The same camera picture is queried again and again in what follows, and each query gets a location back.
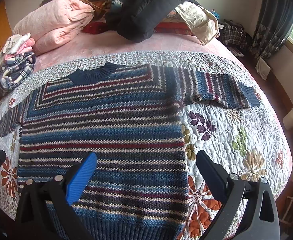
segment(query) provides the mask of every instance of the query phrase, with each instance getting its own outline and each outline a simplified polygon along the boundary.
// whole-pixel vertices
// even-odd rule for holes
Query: purple leaf pattern
[[[190,124],[193,126],[197,126],[197,130],[199,133],[204,133],[202,135],[202,140],[208,141],[210,139],[210,136],[213,136],[213,133],[216,131],[217,127],[216,125],[212,124],[210,120],[205,120],[203,116],[201,116],[199,113],[189,112],[188,114],[189,118],[191,118]]]

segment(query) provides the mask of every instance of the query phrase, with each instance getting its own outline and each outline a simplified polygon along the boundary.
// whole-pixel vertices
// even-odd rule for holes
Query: ribbed hem
[[[260,106],[260,101],[254,94],[254,89],[252,87],[247,87],[243,84],[241,84],[241,90],[245,94],[245,97],[248,99],[250,106]]]
[[[60,237],[68,239],[57,214],[49,210],[54,227]],[[162,227],[147,227],[98,218],[79,217],[95,240],[175,240],[176,230]]]
[[[69,79],[77,85],[95,84],[108,78],[117,68],[116,64],[106,62],[104,66],[91,70],[77,69],[69,75]]]

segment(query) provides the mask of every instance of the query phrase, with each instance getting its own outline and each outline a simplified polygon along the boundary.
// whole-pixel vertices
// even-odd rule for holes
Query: blue gripper pad
[[[88,184],[95,168],[97,158],[94,152],[91,152],[81,163],[81,167],[75,173],[69,184],[66,186],[66,201],[71,206],[74,202],[78,201],[82,195],[83,190]]]

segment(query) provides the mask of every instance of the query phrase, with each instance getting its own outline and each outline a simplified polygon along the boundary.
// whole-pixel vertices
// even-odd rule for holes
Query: curtain
[[[290,0],[262,0],[250,52],[269,58],[288,39],[293,29],[293,3]]]

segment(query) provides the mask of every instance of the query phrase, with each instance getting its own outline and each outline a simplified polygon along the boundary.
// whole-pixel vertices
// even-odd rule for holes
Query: quilted bedspread
[[[291,153],[280,123],[264,93],[249,72],[242,66],[223,57],[201,52],[141,51],[91,57],[90,64],[81,59],[37,71],[0,102],[0,119],[6,111],[20,103],[32,90],[49,80],[69,75],[77,68],[92,69],[112,62],[120,65],[152,65],[182,67],[197,71],[232,74],[246,86],[255,89],[261,101],[259,107],[224,109],[204,101],[185,106],[180,111],[185,142],[186,169],[189,181],[189,215],[178,239],[198,239],[208,228],[221,203],[214,200],[195,159],[203,149],[228,173],[237,173],[242,179],[257,181],[261,176],[269,180],[277,198],[284,189],[292,169]],[[19,196],[17,194],[17,164],[20,128],[0,138],[0,150],[7,159],[0,167],[0,208],[15,218]],[[244,213],[242,201],[230,227],[234,234]]]

